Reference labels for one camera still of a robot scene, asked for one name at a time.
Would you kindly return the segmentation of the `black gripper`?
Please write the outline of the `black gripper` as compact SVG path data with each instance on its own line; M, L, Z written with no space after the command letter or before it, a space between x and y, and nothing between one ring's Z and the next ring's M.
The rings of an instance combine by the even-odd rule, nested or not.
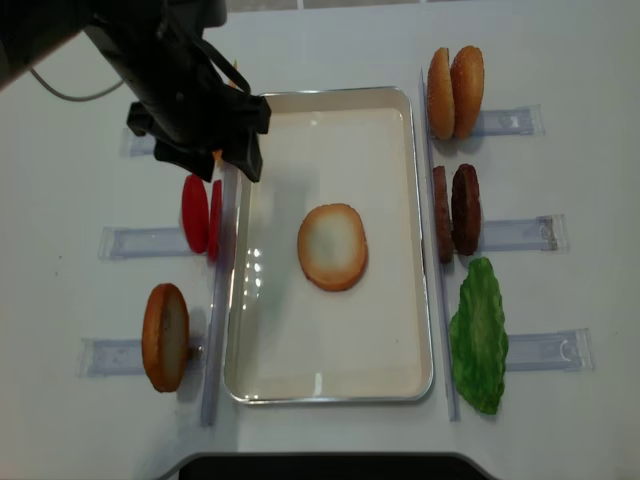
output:
M137 137L155 139L154 158L205 182L213 178L213 152L259 181L258 137L269 131L271 108L225 59L145 59L125 65L134 92L126 124Z

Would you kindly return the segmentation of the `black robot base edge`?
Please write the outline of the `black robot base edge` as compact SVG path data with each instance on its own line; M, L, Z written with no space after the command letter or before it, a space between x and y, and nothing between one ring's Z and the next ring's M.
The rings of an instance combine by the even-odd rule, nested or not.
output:
M139 479L493 479L453 453L199 453Z

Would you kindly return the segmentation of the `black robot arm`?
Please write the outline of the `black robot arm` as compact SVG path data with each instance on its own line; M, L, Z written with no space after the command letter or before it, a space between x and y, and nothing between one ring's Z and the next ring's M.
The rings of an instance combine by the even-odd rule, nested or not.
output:
M221 151L257 182L271 109L204 39L226 20L223 1L4 1L1 84L85 32L136 96L127 125L155 138L156 160L210 181Z

